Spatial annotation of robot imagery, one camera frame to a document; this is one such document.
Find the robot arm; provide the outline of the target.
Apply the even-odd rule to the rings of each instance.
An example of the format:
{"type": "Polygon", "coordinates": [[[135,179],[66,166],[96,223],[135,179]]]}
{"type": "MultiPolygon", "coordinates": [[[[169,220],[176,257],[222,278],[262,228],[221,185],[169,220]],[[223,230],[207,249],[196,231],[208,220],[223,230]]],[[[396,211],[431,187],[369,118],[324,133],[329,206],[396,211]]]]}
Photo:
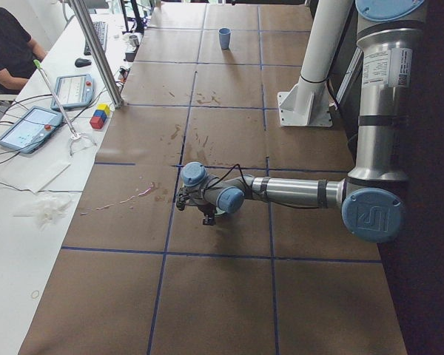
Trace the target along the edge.
{"type": "Polygon", "coordinates": [[[384,243],[403,227],[407,175],[399,166],[401,129],[406,125],[414,49],[426,22],[426,1],[320,1],[298,82],[277,97],[283,126],[330,126],[326,82],[351,12],[357,13],[357,56],[362,58],[357,154],[340,181],[274,177],[216,177],[199,162],[181,170],[178,209],[194,206],[203,223],[218,212],[236,212],[245,200],[299,209],[341,211],[357,237],[384,243]]]}

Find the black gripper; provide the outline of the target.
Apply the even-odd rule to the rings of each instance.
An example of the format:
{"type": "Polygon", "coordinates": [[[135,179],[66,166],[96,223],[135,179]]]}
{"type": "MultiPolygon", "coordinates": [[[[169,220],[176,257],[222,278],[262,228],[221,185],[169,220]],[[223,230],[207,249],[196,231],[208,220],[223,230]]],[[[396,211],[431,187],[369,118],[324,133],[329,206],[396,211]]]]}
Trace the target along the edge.
{"type": "Polygon", "coordinates": [[[198,205],[198,210],[203,213],[203,225],[215,225],[215,206],[212,204],[198,205]]]}

